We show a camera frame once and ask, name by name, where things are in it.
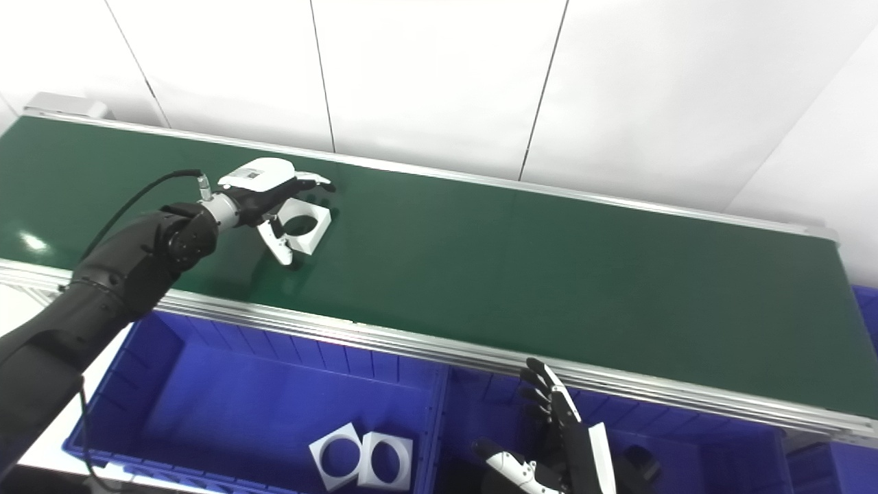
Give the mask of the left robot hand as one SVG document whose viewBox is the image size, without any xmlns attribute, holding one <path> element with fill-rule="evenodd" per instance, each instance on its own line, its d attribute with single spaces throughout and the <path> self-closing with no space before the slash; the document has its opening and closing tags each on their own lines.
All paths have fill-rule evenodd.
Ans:
<svg viewBox="0 0 878 494">
<path fill-rule="evenodd" d="M 335 193 L 335 185 L 317 173 L 298 171 L 289 160 L 260 157 L 217 184 L 219 191 L 203 202 L 217 228 L 256 228 L 282 266 L 294 266 L 298 255 L 313 255 L 331 224 L 329 207 L 297 196 L 315 188 Z"/>
</svg>

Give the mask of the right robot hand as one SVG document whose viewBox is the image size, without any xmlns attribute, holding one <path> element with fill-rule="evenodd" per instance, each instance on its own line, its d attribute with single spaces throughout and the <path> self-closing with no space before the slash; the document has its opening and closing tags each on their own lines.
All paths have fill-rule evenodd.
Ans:
<svg viewBox="0 0 878 494">
<path fill-rule="evenodd" d="M 605 426 L 584 424 L 567 386 L 537 357 L 527 357 L 519 376 L 530 385 L 523 396 L 545 423 L 549 457 L 529 460 L 477 438 L 471 450 L 487 468 L 486 493 L 617 492 Z"/>
</svg>

